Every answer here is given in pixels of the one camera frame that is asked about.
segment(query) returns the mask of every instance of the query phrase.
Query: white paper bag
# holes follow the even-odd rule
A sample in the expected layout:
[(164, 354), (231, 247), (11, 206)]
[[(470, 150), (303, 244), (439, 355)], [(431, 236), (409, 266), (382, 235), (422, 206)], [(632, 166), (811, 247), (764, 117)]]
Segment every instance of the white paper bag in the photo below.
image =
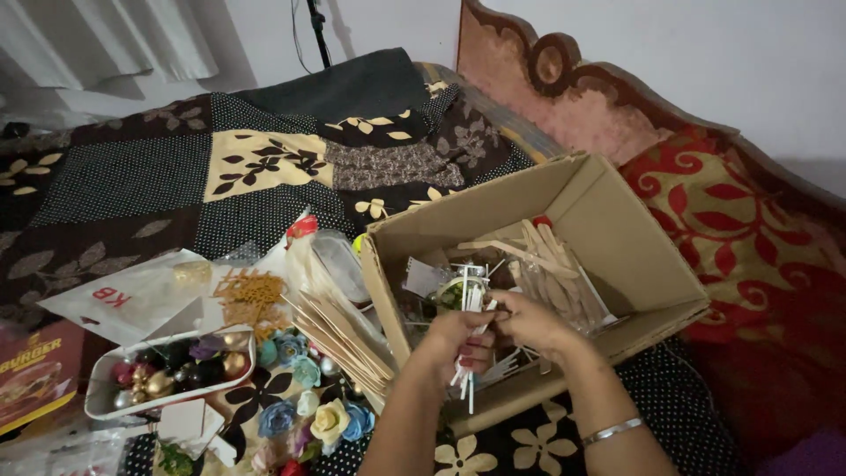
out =
[(77, 286), (38, 304), (121, 346), (132, 346), (162, 327), (206, 284), (177, 281), (173, 266), (205, 259), (188, 250), (168, 253)]

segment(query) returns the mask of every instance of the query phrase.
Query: white wall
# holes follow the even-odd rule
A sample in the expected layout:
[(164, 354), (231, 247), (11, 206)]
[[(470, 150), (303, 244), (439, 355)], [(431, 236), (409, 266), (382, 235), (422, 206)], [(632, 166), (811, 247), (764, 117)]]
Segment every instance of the white wall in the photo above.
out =
[[(7, 105), (0, 122), (24, 119), (43, 129), (62, 129), (123, 117), (208, 91), (271, 86), (307, 73), (294, 49), (290, 0), (185, 0), (209, 43), (220, 75), (165, 83), (155, 73), (107, 80), (94, 91), (0, 91)], [(303, 60), (311, 71), (322, 62), (305, 0), (296, 13)], [(458, 45), (456, 0), (319, 0), (324, 36), (335, 63), (383, 48), (404, 47), (413, 60), (454, 66)]]
[(846, 2), (483, 0), (846, 196)]

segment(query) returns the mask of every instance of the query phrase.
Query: red flower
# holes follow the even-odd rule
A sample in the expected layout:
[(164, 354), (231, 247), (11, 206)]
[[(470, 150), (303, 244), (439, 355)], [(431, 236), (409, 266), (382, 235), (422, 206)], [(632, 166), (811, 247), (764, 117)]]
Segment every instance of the red flower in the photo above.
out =
[(305, 469), (297, 460), (289, 459), (285, 466), (279, 470), (279, 476), (305, 476)]

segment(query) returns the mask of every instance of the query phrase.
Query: gold ornament ball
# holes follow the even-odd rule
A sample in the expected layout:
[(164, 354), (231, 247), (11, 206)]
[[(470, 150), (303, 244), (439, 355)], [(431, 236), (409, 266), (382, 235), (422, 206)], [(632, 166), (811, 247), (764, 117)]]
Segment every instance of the gold ornament ball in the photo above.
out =
[(250, 344), (250, 332), (227, 332), (222, 335), (223, 343), (226, 344), (227, 350), (241, 351), (247, 348)]
[(132, 404), (140, 405), (147, 401), (147, 395), (142, 391), (132, 392)]
[(223, 359), (223, 374), (229, 380), (237, 379), (247, 369), (247, 356), (243, 352), (230, 352)]
[(150, 378), (150, 372), (148, 372), (147, 367), (143, 365), (135, 368), (135, 371), (132, 373), (132, 381), (136, 384), (143, 384), (148, 378)]
[(159, 370), (147, 380), (145, 390), (153, 400), (171, 395), (173, 393), (173, 378), (168, 377), (164, 370)]

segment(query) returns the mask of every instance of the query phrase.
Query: black cable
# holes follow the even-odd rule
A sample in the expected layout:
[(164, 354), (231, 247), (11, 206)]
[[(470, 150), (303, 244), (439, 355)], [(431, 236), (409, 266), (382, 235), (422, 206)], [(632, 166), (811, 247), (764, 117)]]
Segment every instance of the black cable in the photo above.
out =
[(294, 12), (296, 11), (296, 7), (294, 6), (294, 0), (291, 0), (291, 25), (293, 26), (294, 30), (294, 47), (297, 49), (297, 59), (299, 60), (299, 64), (303, 66), (303, 69), (311, 74), (308, 68), (305, 67), (305, 63), (303, 63), (303, 50), (299, 47), (299, 39), (297, 38), (297, 20), (294, 17)]

